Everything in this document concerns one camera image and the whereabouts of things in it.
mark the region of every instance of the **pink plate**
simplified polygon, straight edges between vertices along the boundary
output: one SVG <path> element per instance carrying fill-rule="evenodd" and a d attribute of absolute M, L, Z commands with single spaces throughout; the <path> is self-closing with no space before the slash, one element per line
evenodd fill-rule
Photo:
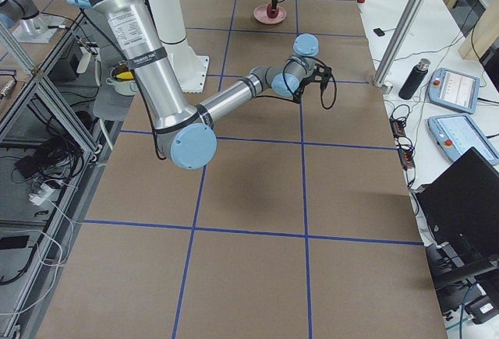
<path fill-rule="evenodd" d="M 257 6 L 253 11 L 253 15 L 258 22 L 263 23 L 264 25 L 277 25 L 285 20 L 286 9 L 278 5 L 278 16 L 275 18 L 269 18 L 267 16 L 267 4 L 265 4 Z"/>

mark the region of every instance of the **black bottle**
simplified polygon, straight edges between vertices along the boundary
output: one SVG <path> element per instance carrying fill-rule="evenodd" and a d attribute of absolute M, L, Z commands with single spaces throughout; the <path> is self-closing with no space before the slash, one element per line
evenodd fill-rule
<path fill-rule="evenodd" d="M 419 64 L 412 68 L 409 76 L 405 80 L 404 85 L 398 92 L 398 96 L 404 100 L 410 99 L 421 85 L 421 82 L 428 73 L 429 67 L 430 61 L 425 58 L 421 58 Z"/>

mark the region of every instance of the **yellow object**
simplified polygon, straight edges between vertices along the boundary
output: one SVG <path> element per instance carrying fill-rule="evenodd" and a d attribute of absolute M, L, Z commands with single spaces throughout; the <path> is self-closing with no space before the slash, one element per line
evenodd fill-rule
<path fill-rule="evenodd" d="M 131 72 L 121 72 L 116 76 L 116 78 L 121 80 L 133 79 L 133 74 Z"/>

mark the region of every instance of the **label on robot arm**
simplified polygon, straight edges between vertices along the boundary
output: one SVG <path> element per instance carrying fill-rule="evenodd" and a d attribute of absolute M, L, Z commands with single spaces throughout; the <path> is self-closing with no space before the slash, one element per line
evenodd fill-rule
<path fill-rule="evenodd" d="M 133 12 L 118 14 L 116 17 L 109 19 L 108 22 L 121 49 L 128 49 L 146 43 L 139 21 Z"/>

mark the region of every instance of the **electronic device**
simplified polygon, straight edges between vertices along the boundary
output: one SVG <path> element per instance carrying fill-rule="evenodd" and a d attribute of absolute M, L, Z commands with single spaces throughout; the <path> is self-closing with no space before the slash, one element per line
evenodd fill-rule
<path fill-rule="evenodd" d="M 440 68 L 431 76 L 428 97 L 432 103 L 473 114 L 479 88 L 479 78 Z"/>
<path fill-rule="evenodd" d="M 418 192 L 416 198 L 436 243 L 444 248 L 446 242 L 452 247 L 454 253 L 448 252 L 450 256 L 445 258 L 445 263 L 452 265 L 453 270 L 460 273 L 463 267 L 469 269 L 499 254 L 499 172 L 478 150 L 470 148 L 433 183 Z M 481 320 L 476 323 L 482 323 L 498 313 L 499 270 L 475 271 L 472 276 L 490 298 L 481 309 L 487 317 L 480 319 L 474 314 L 475 320 Z M 442 297 L 452 300 L 448 292 L 455 291 L 462 300 L 468 288 L 458 291 L 454 287 L 455 283 L 448 285 L 447 292 L 442 290 Z M 470 294 L 469 301 L 474 302 L 475 298 Z M 460 303 L 456 299 L 451 305 Z"/>
<path fill-rule="evenodd" d="M 428 127 L 451 161 L 458 160 L 469 148 L 475 147 L 490 164 L 499 164 L 499 153 L 469 115 L 429 117 Z"/>

